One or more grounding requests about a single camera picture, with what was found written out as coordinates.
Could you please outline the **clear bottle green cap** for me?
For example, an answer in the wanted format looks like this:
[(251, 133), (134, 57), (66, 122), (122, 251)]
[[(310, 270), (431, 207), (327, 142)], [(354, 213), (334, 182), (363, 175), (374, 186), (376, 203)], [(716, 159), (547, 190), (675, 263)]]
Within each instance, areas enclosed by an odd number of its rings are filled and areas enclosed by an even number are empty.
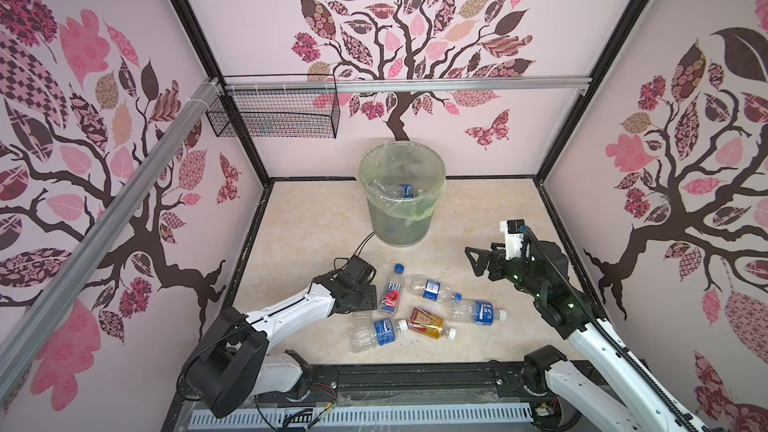
[(357, 322), (369, 322), (373, 319), (371, 311), (359, 311), (352, 314), (353, 320)]

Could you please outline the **Fiji bottle pink flower label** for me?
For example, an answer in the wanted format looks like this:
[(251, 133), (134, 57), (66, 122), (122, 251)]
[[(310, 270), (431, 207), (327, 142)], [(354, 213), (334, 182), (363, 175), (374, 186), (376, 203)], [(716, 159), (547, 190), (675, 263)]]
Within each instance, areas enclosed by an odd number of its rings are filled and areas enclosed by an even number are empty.
[(382, 287), (377, 310), (384, 317), (394, 317), (397, 314), (404, 287), (404, 272), (404, 265), (397, 263)]

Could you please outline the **clear bottle blue label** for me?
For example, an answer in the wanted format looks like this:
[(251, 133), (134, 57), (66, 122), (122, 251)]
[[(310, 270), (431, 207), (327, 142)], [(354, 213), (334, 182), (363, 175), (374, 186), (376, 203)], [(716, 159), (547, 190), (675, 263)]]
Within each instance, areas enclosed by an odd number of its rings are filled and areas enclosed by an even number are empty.
[(416, 198), (417, 191), (411, 184), (397, 184), (394, 186), (394, 194), (398, 199)]
[(448, 283), (424, 275), (411, 276), (407, 283), (407, 291), (432, 302), (447, 303), (463, 299), (462, 294)]
[(449, 306), (452, 322), (491, 326), (508, 319), (508, 313), (489, 301), (454, 300)]
[(376, 347), (394, 343), (398, 335), (408, 328), (404, 319), (393, 321), (384, 318), (374, 322), (364, 322), (357, 326), (351, 335), (351, 350), (364, 352)]

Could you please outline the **clear bottle blue label bottom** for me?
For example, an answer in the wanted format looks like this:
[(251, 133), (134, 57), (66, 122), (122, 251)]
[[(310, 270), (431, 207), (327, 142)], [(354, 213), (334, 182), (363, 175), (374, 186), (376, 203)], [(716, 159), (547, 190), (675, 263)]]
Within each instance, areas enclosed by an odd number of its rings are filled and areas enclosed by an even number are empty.
[(404, 319), (393, 321), (384, 318), (374, 322), (364, 322), (357, 326), (351, 335), (351, 350), (364, 352), (376, 347), (394, 343), (398, 335), (408, 328)]

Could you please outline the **long clear bottle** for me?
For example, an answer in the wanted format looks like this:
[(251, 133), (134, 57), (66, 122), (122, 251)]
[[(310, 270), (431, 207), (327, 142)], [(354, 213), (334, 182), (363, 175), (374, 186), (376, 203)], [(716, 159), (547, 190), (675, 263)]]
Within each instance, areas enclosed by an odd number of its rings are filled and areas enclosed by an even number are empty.
[(369, 184), (371, 190), (378, 196), (388, 199), (397, 199), (401, 197), (401, 187), (398, 184), (384, 184), (379, 180), (372, 180)]

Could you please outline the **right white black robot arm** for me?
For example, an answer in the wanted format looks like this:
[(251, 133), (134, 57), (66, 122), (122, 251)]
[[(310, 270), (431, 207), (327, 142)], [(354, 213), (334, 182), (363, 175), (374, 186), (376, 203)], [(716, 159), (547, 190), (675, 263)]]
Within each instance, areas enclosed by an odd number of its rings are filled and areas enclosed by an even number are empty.
[(476, 276), (508, 281), (533, 299), (542, 319), (605, 380), (595, 384), (552, 346), (526, 357), (527, 386), (565, 400), (601, 431), (706, 431), (708, 425), (662, 386), (612, 324), (568, 277), (560, 247), (531, 232), (488, 249), (467, 247)]

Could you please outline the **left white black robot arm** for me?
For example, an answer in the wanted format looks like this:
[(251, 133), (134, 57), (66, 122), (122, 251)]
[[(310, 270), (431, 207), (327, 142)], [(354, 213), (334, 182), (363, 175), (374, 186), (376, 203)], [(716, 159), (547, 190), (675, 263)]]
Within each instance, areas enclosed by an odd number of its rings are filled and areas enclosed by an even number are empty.
[(313, 366), (294, 350), (274, 354), (272, 349), (333, 315), (373, 310), (375, 277), (376, 269), (353, 255), (269, 307), (247, 313), (234, 307), (222, 310), (182, 366), (176, 394), (203, 403), (216, 418), (263, 394), (304, 399)]

